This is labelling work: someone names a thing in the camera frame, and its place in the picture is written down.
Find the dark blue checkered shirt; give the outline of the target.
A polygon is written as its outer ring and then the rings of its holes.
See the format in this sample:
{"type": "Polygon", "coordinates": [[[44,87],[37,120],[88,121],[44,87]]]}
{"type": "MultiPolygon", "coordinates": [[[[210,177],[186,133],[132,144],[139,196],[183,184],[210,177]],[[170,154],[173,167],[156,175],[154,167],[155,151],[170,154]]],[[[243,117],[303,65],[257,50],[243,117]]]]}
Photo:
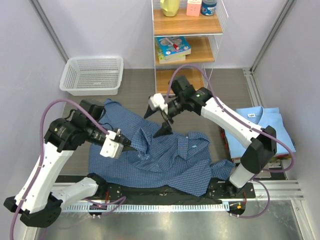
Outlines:
{"type": "Polygon", "coordinates": [[[191,131],[187,135],[173,133],[153,138],[160,126],[107,99],[102,124],[120,129],[137,151],[122,152],[118,159],[100,155],[101,147],[91,145],[88,171],[108,183],[131,188],[169,186],[179,191],[201,196],[212,178],[225,181],[235,164],[229,160],[213,163],[209,138],[191,131]]]}

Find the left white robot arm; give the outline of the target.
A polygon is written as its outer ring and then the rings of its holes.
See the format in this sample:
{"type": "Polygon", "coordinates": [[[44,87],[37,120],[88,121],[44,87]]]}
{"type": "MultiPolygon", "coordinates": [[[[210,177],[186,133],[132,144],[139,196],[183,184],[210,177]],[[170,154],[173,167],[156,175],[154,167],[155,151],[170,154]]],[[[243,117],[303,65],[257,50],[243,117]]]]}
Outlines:
{"type": "Polygon", "coordinates": [[[96,173],[62,190],[52,190],[65,163],[85,142],[100,146],[100,155],[113,159],[134,150],[120,129],[107,130],[98,123],[105,112],[102,103],[84,99],[75,104],[67,118],[54,120],[46,133],[40,133],[40,156],[35,167],[21,191],[3,204],[23,224],[47,228],[65,208],[85,198],[100,200],[106,195],[108,184],[96,173]]]}

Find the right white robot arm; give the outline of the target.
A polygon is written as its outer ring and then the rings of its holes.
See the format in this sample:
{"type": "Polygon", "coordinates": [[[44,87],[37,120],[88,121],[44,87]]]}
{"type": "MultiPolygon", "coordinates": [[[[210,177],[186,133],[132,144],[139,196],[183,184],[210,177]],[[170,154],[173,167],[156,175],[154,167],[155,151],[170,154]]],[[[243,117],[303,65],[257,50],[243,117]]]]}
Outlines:
{"type": "Polygon", "coordinates": [[[222,103],[209,89],[195,89],[184,75],[173,80],[171,89],[175,97],[169,102],[165,102],[160,93],[148,99],[144,117],[160,112],[164,120],[154,137],[172,134],[173,118],[183,111],[194,112],[231,133],[245,148],[240,164],[225,182],[226,193],[230,197],[238,197],[243,193],[246,183],[259,174],[276,154],[276,130],[271,126],[263,128],[246,120],[222,103]]]}

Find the folded shirts pile underneath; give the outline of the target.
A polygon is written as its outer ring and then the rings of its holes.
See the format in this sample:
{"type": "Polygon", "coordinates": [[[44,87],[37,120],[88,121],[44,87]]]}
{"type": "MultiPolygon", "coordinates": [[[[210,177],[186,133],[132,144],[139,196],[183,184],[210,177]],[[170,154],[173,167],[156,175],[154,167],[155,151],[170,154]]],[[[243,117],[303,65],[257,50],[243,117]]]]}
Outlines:
{"type": "MultiPolygon", "coordinates": [[[[276,130],[276,138],[283,142],[290,150],[295,153],[296,149],[295,146],[285,129],[282,120],[265,120],[260,121],[258,123],[263,128],[267,126],[271,126],[276,130]]],[[[224,138],[225,141],[225,148],[229,152],[229,156],[231,160],[238,164],[241,161],[241,156],[244,154],[246,149],[241,145],[241,143],[229,132],[225,130],[221,130],[221,136],[224,138]]],[[[269,161],[270,163],[279,162],[280,160],[291,160],[291,156],[289,152],[279,143],[276,144],[277,152],[276,155],[269,161]]]]}

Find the green book underneath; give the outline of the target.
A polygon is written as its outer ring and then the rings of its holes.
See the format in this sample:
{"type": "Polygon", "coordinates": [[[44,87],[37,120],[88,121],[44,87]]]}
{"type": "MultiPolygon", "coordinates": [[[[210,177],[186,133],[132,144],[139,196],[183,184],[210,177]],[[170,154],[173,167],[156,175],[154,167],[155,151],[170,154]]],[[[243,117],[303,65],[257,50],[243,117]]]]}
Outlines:
{"type": "Polygon", "coordinates": [[[173,63],[173,62],[182,62],[186,60],[185,55],[176,56],[171,59],[166,59],[164,53],[162,52],[161,48],[159,47],[158,43],[155,42],[155,50],[157,54],[157,60],[160,64],[167,64],[167,63],[173,63]]]}

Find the blue children's book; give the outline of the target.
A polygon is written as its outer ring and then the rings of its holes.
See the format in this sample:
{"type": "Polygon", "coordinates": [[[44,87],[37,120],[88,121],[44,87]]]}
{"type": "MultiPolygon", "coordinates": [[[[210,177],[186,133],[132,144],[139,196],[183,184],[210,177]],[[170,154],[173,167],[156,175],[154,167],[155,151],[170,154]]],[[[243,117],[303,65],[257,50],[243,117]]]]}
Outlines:
{"type": "Polygon", "coordinates": [[[184,36],[155,37],[166,60],[191,54],[192,48],[184,36]]]}

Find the red white marker pen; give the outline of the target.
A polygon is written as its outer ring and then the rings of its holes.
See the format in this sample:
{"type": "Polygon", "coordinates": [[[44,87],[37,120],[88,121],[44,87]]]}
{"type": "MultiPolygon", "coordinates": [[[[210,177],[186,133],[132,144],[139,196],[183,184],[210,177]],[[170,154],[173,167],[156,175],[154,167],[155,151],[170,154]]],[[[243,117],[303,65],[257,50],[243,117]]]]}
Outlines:
{"type": "Polygon", "coordinates": [[[175,44],[174,42],[172,42],[168,37],[165,38],[175,50],[179,50],[179,46],[177,44],[175,44]]]}

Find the white plastic laundry basket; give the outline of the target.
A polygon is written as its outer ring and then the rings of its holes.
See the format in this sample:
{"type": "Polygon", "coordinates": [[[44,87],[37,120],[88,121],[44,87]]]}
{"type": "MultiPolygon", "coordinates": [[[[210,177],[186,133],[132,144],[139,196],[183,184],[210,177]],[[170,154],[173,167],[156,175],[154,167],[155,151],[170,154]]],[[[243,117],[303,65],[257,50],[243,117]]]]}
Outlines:
{"type": "Polygon", "coordinates": [[[78,56],[64,67],[59,88],[73,96],[115,96],[123,79],[120,56],[78,56]]]}

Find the folded light blue shirt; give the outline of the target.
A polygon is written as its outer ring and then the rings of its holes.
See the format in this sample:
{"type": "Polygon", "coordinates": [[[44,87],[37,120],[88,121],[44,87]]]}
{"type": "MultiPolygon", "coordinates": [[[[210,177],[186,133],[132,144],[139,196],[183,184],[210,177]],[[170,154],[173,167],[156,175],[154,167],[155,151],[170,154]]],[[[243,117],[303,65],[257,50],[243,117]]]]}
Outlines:
{"type": "MultiPolygon", "coordinates": [[[[283,118],[278,107],[264,108],[262,106],[237,108],[236,113],[247,119],[248,121],[260,125],[263,128],[271,126],[276,131],[276,138],[283,142],[290,150],[295,153],[294,144],[284,127],[283,118]]],[[[225,138],[228,144],[228,150],[232,159],[240,158],[245,148],[241,143],[229,132],[225,131],[225,138]]]]}

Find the yellow plastic jug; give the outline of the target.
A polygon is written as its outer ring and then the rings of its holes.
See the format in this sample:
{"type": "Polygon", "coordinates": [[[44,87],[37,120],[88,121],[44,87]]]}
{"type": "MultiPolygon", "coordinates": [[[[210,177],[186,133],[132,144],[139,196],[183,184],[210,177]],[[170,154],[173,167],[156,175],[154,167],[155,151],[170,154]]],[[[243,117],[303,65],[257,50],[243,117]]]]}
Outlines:
{"type": "Polygon", "coordinates": [[[180,8],[180,0],[160,0],[160,8],[166,17],[174,17],[180,8]]]}

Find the pink carton box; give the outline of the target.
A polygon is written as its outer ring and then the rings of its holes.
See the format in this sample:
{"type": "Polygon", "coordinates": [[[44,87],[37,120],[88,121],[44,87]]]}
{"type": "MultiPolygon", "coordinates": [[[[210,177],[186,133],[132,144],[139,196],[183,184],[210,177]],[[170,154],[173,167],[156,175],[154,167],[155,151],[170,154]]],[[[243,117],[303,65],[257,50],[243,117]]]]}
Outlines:
{"type": "Polygon", "coordinates": [[[186,15],[198,17],[200,15],[202,0],[187,0],[186,15]]]}

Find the blue labelled can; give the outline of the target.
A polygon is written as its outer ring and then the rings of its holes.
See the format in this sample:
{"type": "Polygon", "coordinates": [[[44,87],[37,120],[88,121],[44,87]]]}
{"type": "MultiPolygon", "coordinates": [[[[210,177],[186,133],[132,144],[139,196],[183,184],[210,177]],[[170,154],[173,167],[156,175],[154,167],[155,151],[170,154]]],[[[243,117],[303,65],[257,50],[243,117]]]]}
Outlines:
{"type": "Polygon", "coordinates": [[[201,14],[204,16],[212,16],[216,12],[217,0],[202,0],[201,3],[201,14]]]}

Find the black mounting base plate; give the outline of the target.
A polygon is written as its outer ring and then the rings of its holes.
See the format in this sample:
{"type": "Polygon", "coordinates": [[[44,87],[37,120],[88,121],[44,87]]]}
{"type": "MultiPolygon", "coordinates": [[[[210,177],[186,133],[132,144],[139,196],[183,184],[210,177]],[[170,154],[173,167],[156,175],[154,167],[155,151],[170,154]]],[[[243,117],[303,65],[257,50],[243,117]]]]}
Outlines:
{"type": "Polygon", "coordinates": [[[219,200],[231,199],[254,199],[256,193],[252,183],[247,183],[244,188],[235,196],[230,196],[227,192],[226,184],[217,178],[212,178],[208,184],[206,192],[197,197],[192,194],[177,190],[167,185],[156,188],[134,188],[123,185],[108,184],[109,197],[111,200],[120,198],[119,195],[113,196],[119,189],[120,193],[126,196],[127,205],[204,205],[216,204],[219,200]]]}

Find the aluminium rail frame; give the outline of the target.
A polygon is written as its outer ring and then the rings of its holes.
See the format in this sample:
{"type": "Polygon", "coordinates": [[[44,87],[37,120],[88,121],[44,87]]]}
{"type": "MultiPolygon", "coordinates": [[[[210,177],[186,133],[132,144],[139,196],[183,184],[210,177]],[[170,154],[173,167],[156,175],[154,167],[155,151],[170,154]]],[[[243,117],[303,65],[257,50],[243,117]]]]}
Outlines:
{"type": "MultiPolygon", "coordinates": [[[[96,207],[93,203],[102,205],[104,199],[92,198],[90,202],[80,200],[73,203],[62,210],[64,213],[102,213],[110,210],[115,210],[116,213],[161,213],[161,212],[226,212],[231,207],[240,204],[259,203],[261,201],[299,201],[303,200],[304,196],[302,190],[296,180],[263,180],[261,183],[250,182],[256,197],[247,199],[236,198],[234,201],[229,199],[219,200],[217,203],[209,204],[187,204],[187,205],[145,205],[145,204],[125,204],[127,197],[123,204],[116,206],[115,204],[107,207],[96,207]]],[[[118,188],[114,188],[113,196],[119,195],[120,198],[124,195],[120,193],[118,188]]]]}

